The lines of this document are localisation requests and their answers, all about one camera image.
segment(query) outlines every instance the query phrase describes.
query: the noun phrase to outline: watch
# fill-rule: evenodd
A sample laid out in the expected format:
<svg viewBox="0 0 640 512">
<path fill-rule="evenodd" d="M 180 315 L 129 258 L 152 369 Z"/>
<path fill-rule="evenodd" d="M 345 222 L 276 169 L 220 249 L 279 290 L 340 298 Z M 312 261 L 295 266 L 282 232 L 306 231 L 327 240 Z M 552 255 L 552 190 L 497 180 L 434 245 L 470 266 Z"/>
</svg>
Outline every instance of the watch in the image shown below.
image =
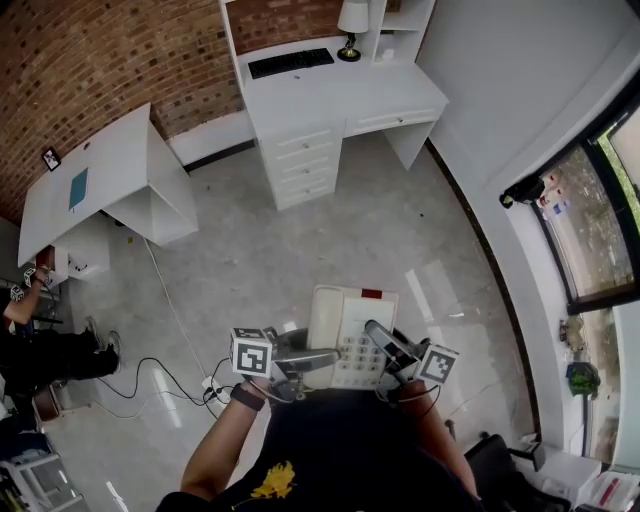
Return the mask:
<svg viewBox="0 0 640 512">
<path fill-rule="evenodd" d="M 252 393 L 241 387 L 241 384 L 236 384 L 231 391 L 231 398 L 237 400 L 243 405 L 246 405 L 249 409 L 253 409 L 256 412 L 260 412 L 264 405 L 264 400 L 258 398 Z"/>
</svg>

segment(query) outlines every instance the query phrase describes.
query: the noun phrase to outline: person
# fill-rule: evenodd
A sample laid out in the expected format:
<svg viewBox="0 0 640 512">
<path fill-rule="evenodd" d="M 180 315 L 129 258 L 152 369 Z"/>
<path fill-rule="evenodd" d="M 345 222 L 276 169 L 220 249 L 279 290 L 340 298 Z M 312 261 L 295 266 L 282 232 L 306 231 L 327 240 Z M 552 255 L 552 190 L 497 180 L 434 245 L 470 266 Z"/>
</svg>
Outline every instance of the person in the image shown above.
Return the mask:
<svg viewBox="0 0 640 512">
<path fill-rule="evenodd" d="M 60 334 L 51 329 L 30 333 L 23 329 L 24 337 L 20 337 L 9 332 L 11 322 L 18 327 L 28 324 L 46 278 L 46 267 L 38 268 L 20 302 L 11 299 L 8 289 L 0 289 L 0 374 L 6 381 L 5 394 L 12 397 L 18 409 L 25 404 L 30 408 L 33 395 L 54 381 L 103 377 L 114 373 L 119 365 L 117 333 L 110 333 L 110 342 L 104 346 L 91 317 L 87 317 L 81 334 Z"/>
<path fill-rule="evenodd" d="M 226 489 L 265 400 L 268 381 L 256 385 L 234 388 L 180 491 L 157 512 L 483 510 L 471 468 L 422 381 L 405 386 L 400 396 L 415 399 L 399 409 L 370 391 L 337 389 L 275 404 L 255 465 Z"/>
</svg>

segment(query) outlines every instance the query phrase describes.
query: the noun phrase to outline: brick wall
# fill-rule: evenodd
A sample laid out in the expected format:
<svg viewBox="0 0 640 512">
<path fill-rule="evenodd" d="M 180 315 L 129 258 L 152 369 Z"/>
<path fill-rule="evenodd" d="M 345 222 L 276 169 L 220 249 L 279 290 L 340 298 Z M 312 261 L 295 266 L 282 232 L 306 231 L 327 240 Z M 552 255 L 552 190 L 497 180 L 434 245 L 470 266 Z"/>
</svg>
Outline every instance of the brick wall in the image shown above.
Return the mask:
<svg viewBox="0 0 640 512">
<path fill-rule="evenodd" d="M 238 54 L 267 46 L 341 35 L 342 0 L 239 0 L 228 4 Z"/>
<path fill-rule="evenodd" d="M 339 33 L 342 0 L 237 0 L 240 53 Z M 61 157 L 151 102 L 171 137 L 242 108 L 217 0 L 13 0 L 0 11 L 0 216 Z"/>
</svg>

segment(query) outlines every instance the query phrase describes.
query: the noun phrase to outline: black window frame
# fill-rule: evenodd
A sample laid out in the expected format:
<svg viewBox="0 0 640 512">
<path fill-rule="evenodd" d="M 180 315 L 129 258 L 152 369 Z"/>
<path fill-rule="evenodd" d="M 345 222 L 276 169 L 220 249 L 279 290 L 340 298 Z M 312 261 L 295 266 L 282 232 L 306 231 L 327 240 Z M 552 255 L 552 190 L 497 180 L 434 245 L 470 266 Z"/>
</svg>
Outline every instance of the black window frame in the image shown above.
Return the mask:
<svg viewBox="0 0 640 512">
<path fill-rule="evenodd" d="M 569 315 L 577 315 L 589 311 L 611 308 L 621 304 L 627 304 L 636 300 L 640 300 L 640 226 L 638 226 L 633 217 L 633 212 L 624 194 L 622 185 L 618 180 L 611 163 L 607 159 L 604 150 L 598 143 L 598 138 L 616 123 L 612 130 L 619 129 L 624 121 L 634 113 L 640 106 L 640 72 L 629 81 L 622 91 L 613 99 L 613 101 L 574 139 L 572 139 L 564 148 L 551 157 L 544 165 L 534 173 L 541 177 L 550 169 L 555 167 L 569 153 L 580 148 L 582 149 L 593 166 L 598 179 L 602 183 L 607 198 L 616 215 L 618 225 L 622 232 L 625 242 L 627 254 L 634 276 L 633 283 L 628 283 L 614 288 L 604 290 L 588 295 L 578 295 L 572 286 L 572 278 L 570 270 L 566 267 L 566 262 L 556 246 L 554 236 L 544 220 L 542 212 L 538 205 L 531 203 L 533 212 L 538 219 L 542 231 L 545 235 L 549 248 L 553 254 L 558 271 L 562 279 L 562 284 L 567 297 L 567 313 Z"/>
</svg>

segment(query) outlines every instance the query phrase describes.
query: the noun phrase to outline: white telephone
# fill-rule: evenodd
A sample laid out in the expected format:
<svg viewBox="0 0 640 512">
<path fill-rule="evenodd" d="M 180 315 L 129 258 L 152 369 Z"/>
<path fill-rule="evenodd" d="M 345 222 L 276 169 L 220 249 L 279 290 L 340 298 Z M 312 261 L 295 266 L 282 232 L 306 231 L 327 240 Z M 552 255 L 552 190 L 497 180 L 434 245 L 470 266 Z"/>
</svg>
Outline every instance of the white telephone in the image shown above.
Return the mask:
<svg viewBox="0 0 640 512">
<path fill-rule="evenodd" d="M 376 320 L 393 331 L 397 293 L 378 290 L 316 286 L 311 307 L 307 348 L 336 348 L 341 358 L 333 366 L 304 374 L 313 389 L 375 389 L 386 367 L 386 356 L 364 329 Z"/>
</svg>

